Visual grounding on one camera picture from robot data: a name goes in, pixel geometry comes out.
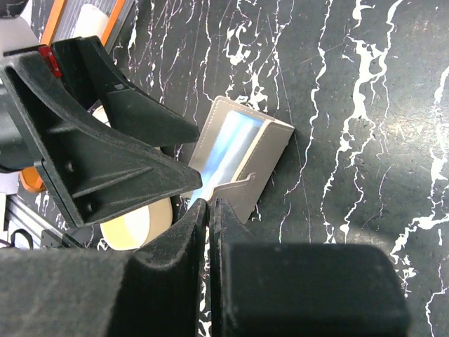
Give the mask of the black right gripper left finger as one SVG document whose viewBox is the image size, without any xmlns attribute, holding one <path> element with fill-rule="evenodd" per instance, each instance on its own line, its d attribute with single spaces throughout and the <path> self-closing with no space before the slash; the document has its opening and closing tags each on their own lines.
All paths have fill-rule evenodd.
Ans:
<svg viewBox="0 0 449 337">
<path fill-rule="evenodd" d="M 204 200 L 134 252 L 1 250 L 2 336 L 195 336 Z"/>
</svg>

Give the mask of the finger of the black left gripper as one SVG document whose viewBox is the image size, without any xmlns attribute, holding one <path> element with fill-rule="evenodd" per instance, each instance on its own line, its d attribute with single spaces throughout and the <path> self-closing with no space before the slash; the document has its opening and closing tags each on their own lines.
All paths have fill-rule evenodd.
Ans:
<svg viewBox="0 0 449 337">
<path fill-rule="evenodd" d="M 62 83 L 85 109 L 100 101 L 109 125 L 153 147 L 193 143 L 197 126 L 129 81 L 96 36 L 52 44 Z"/>
</svg>

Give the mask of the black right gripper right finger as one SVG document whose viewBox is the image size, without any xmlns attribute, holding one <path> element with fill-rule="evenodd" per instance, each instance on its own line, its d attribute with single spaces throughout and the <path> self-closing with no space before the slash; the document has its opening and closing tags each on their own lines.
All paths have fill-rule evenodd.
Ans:
<svg viewBox="0 0 449 337">
<path fill-rule="evenodd" d="M 411 315 L 377 247 L 262 242 L 210 206 L 214 336 L 407 336 Z"/>
</svg>

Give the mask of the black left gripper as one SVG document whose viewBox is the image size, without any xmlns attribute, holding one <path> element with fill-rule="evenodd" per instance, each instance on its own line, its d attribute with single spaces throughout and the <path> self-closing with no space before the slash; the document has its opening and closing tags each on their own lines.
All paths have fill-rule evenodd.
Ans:
<svg viewBox="0 0 449 337">
<path fill-rule="evenodd" d="M 1 173 L 27 167 L 71 227 L 202 185 L 194 169 L 87 113 L 36 51 L 1 61 Z"/>
</svg>

